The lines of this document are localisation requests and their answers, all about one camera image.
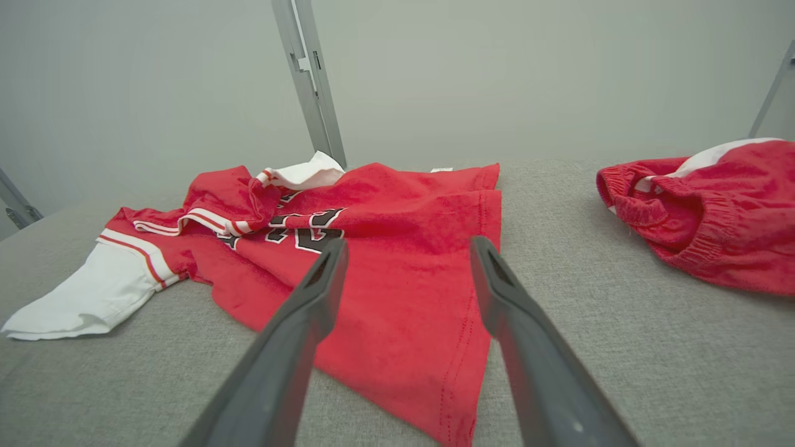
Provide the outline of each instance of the gray fabric surface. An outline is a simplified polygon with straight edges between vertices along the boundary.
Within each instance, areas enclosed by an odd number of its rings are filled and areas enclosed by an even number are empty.
[[[647,445],[795,445],[795,308],[710,286],[657,261],[601,204],[605,161],[503,166],[502,253],[638,440]],[[0,243],[0,320],[75,271],[120,204],[86,204]],[[106,336],[0,340],[0,445],[176,445],[254,334],[182,282]],[[492,343],[476,445],[521,437]],[[314,371],[302,445],[432,442]]]

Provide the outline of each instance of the white wall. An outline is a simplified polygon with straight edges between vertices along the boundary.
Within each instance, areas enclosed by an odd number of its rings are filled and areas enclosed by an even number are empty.
[[[792,0],[315,0],[349,164],[741,138]],[[0,166],[45,215],[311,154],[269,0],[0,0]]]
[[[0,1],[0,166],[45,215],[311,156],[267,0]]]
[[[352,165],[692,154],[747,135],[795,39],[793,0],[314,5]]]

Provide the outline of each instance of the black number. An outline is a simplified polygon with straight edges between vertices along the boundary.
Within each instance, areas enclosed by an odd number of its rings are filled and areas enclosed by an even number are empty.
[[[345,231],[329,228],[328,226],[336,219],[345,208],[327,209],[321,212],[315,212],[309,216],[310,228],[296,228],[294,235],[296,240],[296,248],[298,250],[312,251],[320,253],[328,241],[336,238],[341,238],[345,235]],[[269,225],[271,230],[265,236],[265,240],[272,243],[281,243],[290,232],[287,226],[287,218],[290,216],[303,216],[301,214],[285,214],[283,216],[274,216]]]
[[[296,196],[296,194],[298,194],[299,192],[301,192],[301,191],[291,192],[290,194],[287,194],[286,196],[282,196],[279,199],[279,204],[276,205],[276,208],[284,208],[285,204],[290,202]]]
[[[221,242],[228,245],[229,248],[231,248],[234,251],[238,250],[238,241],[240,240],[240,236],[235,236],[235,235],[223,236],[219,235],[218,233],[216,233],[216,235],[218,236],[218,239],[221,239]]]
[[[328,228],[328,225],[339,216],[339,213],[345,208],[327,209],[325,211],[316,212],[309,218],[309,227],[312,228]]]
[[[331,228],[298,228],[296,229],[296,248],[320,253],[328,241],[341,238],[344,234],[342,230]]]
[[[287,237],[287,231],[289,231],[287,228],[274,228],[268,232],[268,235],[265,236],[265,240],[268,242],[281,243],[281,241],[285,240]]]
[[[270,220],[270,223],[268,223],[268,226],[269,227],[275,227],[275,228],[286,227],[287,226],[287,218],[291,217],[291,216],[299,217],[299,216],[302,216],[302,215],[293,213],[293,214],[283,214],[281,216],[274,216]]]

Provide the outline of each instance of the red fabric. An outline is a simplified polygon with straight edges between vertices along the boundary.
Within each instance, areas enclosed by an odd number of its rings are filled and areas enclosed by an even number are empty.
[[[602,169],[599,194],[669,265],[720,286],[795,295],[795,142],[740,146],[664,177],[685,160]],[[657,176],[651,190],[635,189],[648,176]]]
[[[499,245],[498,175],[498,165],[408,173],[375,164],[295,193],[230,169],[197,178],[179,210],[122,208],[107,227],[158,246],[174,273],[212,284],[215,302],[257,331],[315,261],[314,250],[344,237],[343,299],[315,365],[435,440],[469,445],[490,339],[469,242],[485,235]],[[177,227],[195,208],[270,228],[220,239],[200,221],[185,220],[177,237],[132,223]]]

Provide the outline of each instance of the jersey number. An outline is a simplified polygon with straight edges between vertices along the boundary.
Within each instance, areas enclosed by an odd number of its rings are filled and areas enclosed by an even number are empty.
[[[345,235],[343,230],[328,227],[344,209],[327,209],[310,215],[309,228],[287,228],[287,219],[291,217],[307,217],[306,215],[285,214],[274,216],[270,220],[269,226],[271,226],[271,230],[268,231],[265,240],[271,243],[281,243],[292,232],[295,235],[296,248],[298,250],[320,253],[326,247],[328,241]]]

